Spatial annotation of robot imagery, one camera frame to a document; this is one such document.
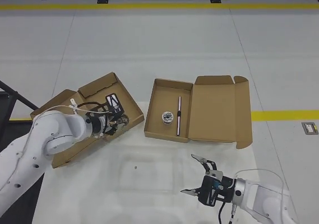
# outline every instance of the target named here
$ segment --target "metal rod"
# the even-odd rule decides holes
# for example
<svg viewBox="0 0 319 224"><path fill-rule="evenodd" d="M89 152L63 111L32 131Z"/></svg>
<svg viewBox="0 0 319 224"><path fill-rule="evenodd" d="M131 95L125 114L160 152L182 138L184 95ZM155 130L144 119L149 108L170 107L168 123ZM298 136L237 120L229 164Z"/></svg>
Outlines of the metal rod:
<svg viewBox="0 0 319 224"><path fill-rule="evenodd" d="M18 92L16 92L15 90L13 90L11 87L7 86L5 83L3 83L0 80L0 88L3 89L5 92L7 92L8 94L15 96L18 100L20 100L22 103L24 103L26 106L28 106L29 108L33 109L33 110L37 110L38 107L36 105L34 105L33 103L31 103L28 99L24 98L23 96L21 96Z"/></svg>
<svg viewBox="0 0 319 224"><path fill-rule="evenodd" d="M182 108L182 97L180 96L179 97L179 100L178 100L178 123L177 123L177 136L180 135L181 133L181 116L182 116L182 111L181 111L181 108Z"/></svg>

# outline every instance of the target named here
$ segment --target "white table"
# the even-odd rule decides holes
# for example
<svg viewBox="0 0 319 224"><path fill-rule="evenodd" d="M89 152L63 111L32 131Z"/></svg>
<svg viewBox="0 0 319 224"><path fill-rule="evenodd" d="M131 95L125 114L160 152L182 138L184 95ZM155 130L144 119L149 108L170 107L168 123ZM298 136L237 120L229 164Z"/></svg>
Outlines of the white table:
<svg viewBox="0 0 319 224"><path fill-rule="evenodd" d="M148 103L139 103L147 112ZM94 146L79 162L46 171L34 224L84 223L218 223L214 208L203 206L182 189L200 187L204 168L191 157L216 162L218 170L233 177L242 169L256 168L250 147L235 143L176 143L144 136L144 122L109 143ZM241 175L258 180L253 171ZM231 204L222 212L228 223ZM237 210L236 223L257 223Z"/></svg>

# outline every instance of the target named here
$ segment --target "white robotic arm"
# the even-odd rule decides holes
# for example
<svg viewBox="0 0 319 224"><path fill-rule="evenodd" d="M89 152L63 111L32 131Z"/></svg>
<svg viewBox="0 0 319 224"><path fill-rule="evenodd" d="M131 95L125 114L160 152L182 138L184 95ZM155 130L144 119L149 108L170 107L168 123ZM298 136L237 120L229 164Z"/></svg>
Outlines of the white robotic arm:
<svg viewBox="0 0 319 224"><path fill-rule="evenodd" d="M203 157L192 155L194 159L202 164L205 169L205 176L200 188L182 190L182 193L198 197L199 202L206 206L213 207L217 200L225 203L232 203L233 222L237 207L248 212L254 219L263 224L296 224L287 211L290 194L284 189L261 182L252 182L241 178L232 179L223 176L223 172L216 169L213 161ZM253 186L257 185L253 208L248 207L248 198Z"/></svg>
<svg viewBox="0 0 319 224"><path fill-rule="evenodd" d="M46 111L34 118L28 134L0 153L0 218L44 174L54 154L90 136L113 135L128 124L117 96L111 94L106 100L83 117ZM71 108L81 110L76 105Z"/></svg>

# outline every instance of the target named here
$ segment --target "cardboard box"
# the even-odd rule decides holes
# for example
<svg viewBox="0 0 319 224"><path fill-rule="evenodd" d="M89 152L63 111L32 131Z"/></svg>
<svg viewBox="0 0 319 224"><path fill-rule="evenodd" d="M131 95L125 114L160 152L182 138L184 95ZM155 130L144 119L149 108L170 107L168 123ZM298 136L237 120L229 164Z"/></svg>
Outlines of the cardboard box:
<svg viewBox="0 0 319 224"><path fill-rule="evenodd" d="M253 142L249 82L235 76L199 76L194 84L156 79L144 132L146 137L188 142L236 142L237 149ZM177 136L178 98L182 97L181 132ZM165 125L161 115L174 114Z"/></svg>
<svg viewBox="0 0 319 224"><path fill-rule="evenodd" d="M44 110L56 106L56 105L70 105L70 99L73 98L77 104L88 101L96 101L99 103L105 102L106 95L115 93L117 94L123 108L124 113L129 117L130 122L125 128L116 132L113 136L107 136L106 140L111 140L116 138L126 132L127 130L138 125L144 121L144 115L141 109L138 107L132 96L128 93L124 85L121 83L119 78L112 72L102 78L99 78L87 85L82 86L79 90L64 90L45 105L43 105L38 110L35 110L31 113L31 117L34 118L36 115L42 113ZM85 110L90 110L95 107L95 105L84 105L81 107ZM73 114L72 109L70 108L56 108L55 110L61 111L65 114ZM78 111L78 114L84 115L86 112ZM79 157L81 152L84 152L90 145L96 141L101 141L102 139L97 138L88 138L81 142L74 144L71 148L54 155L52 167L60 167L74 161Z"/></svg>

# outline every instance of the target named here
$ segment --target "yellow line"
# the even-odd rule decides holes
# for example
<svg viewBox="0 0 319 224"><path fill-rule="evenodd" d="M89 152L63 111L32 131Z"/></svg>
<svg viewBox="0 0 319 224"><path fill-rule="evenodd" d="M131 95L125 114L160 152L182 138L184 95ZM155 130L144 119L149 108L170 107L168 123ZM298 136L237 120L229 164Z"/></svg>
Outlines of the yellow line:
<svg viewBox="0 0 319 224"><path fill-rule="evenodd" d="M0 10L319 10L319 4L211 4L211 3L123 3L123 4L0 4Z"/></svg>
<svg viewBox="0 0 319 224"><path fill-rule="evenodd" d="M278 120L319 120L319 110L274 110L252 111L253 122L268 122ZM31 120L31 118L11 118L11 121Z"/></svg>

